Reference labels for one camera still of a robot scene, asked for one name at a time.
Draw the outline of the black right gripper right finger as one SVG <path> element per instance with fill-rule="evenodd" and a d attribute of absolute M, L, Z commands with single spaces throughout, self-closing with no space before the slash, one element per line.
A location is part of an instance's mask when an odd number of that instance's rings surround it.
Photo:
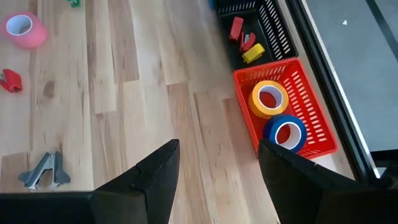
<path fill-rule="evenodd" d="M 281 224 L 320 224 L 323 197 L 358 188 L 358 183 L 290 150 L 261 140 L 262 178 Z"/>

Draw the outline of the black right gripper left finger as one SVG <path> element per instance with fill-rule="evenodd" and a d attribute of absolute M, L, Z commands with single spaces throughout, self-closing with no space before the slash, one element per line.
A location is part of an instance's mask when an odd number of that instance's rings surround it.
<path fill-rule="evenodd" d="M 172 139 L 95 190 L 96 224 L 168 224 L 178 183 L 180 142 Z"/>

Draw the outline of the blue tape roll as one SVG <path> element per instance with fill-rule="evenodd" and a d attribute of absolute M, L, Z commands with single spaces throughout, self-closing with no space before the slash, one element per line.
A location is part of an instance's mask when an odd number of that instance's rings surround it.
<path fill-rule="evenodd" d="M 307 140 L 304 123 L 296 116 L 279 114 L 273 116 L 264 126 L 262 137 L 293 153 L 299 152 Z"/>

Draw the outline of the yellow tape roll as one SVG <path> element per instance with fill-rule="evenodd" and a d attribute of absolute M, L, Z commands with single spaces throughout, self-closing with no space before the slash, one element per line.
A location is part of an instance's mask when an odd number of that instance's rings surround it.
<path fill-rule="evenodd" d="M 268 93 L 275 101 L 275 106 L 266 106 L 261 101 L 261 93 Z M 286 89 L 279 83 L 264 80 L 257 83 L 248 99 L 251 111 L 258 117 L 269 119 L 272 116 L 283 113 L 289 105 L 289 96 Z"/>

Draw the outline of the yellow block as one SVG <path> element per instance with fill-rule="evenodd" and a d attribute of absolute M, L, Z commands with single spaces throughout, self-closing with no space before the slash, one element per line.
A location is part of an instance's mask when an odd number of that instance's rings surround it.
<path fill-rule="evenodd" d="M 255 44 L 248 51 L 243 53 L 242 57 L 245 63 L 252 63 L 261 57 L 264 52 L 265 48 L 261 44 Z"/>

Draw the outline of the red mini stapler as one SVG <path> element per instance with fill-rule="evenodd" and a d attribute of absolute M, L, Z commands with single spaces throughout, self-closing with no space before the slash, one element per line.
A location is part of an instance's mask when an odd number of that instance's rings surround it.
<path fill-rule="evenodd" d="M 0 86 L 11 93 L 20 92 L 23 89 L 21 76 L 10 69 L 3 69 L 0 72 Z"/>
<path fill-rule="evenodd" d="M 256 35 L 251 32 L 250 34 L 241 33 L 241 43 L 240 43 L 240 51 L 242 53 L 247 52 L 255 43 Z"/>

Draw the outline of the red cylinder block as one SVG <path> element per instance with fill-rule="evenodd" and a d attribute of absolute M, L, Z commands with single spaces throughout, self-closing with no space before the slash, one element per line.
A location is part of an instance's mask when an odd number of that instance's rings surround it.
<path fill-rule="evenodd" d="M 231 30 L 229 32 L 229 40 L 238 41 L 241 35 L 244 19 L 242 17 L 234 17 Z"/>

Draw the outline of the pink tape roll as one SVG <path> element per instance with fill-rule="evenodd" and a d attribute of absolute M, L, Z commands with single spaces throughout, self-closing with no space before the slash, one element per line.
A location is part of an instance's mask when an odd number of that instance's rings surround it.
<path fill-rule="evenodd" d="M 34 49 L 47 38 L 44 23 L 29 11 L 6 17 L 0 25 L 0 31 L 9 41 L 24 49 Z"/>

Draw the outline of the dark grey staple remover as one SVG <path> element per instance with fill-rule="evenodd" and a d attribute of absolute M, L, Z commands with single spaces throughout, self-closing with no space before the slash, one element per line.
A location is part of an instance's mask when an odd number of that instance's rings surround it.
<path fill-rule="evenodd" d="M 20 173 L 18 179 L 24 187 L 37 190 L 37 184 L 45 171 L 52 171 L 52 181 L 48 188 L 53 190 L 59 185 L 70 183 L 70 176 L 63 169 L 63 157 L 58 151 L 46 152 L 33 170 Z"/>

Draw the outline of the red plastic basket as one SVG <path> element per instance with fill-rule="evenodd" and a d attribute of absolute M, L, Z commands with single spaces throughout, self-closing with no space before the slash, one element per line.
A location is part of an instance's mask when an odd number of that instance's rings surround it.
<path fill-rule="evenodd" d="M 298 58 L 240 69 L 233 75 L 238 102 L 256 154 L 267 120 L 252 112 L 249 96 L 259 82 L 266 80 L 285 88 L 289 105 L 284 114 L 298 117 L 306 127 L 307 140 L 298 154 L 307 159 L 314 159 L 337 151 L 335 135 Z"/>

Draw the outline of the black plastic basket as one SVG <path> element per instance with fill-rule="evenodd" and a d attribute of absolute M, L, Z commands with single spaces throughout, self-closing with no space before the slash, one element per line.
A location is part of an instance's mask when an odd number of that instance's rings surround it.
<path fill-rule="evenodd" d="M 233 70 L 298 57 L 298 52 L 283 17 L 278 0 L 213 0 L 222 40 Z M 241 36 L 253 33 L 255 43 L 265 52 L 251 63 L 245 63 L 240 41 L 229 38 L 235 18 L 243 19 Z"/>

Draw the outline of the black aluminium table frame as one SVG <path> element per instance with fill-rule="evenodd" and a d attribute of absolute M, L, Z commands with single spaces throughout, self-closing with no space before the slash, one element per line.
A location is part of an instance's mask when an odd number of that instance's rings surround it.
<path fill-rule="evenodd" d="M 398 0 L 286 0 L 358 181 L 398 189 Z"/>

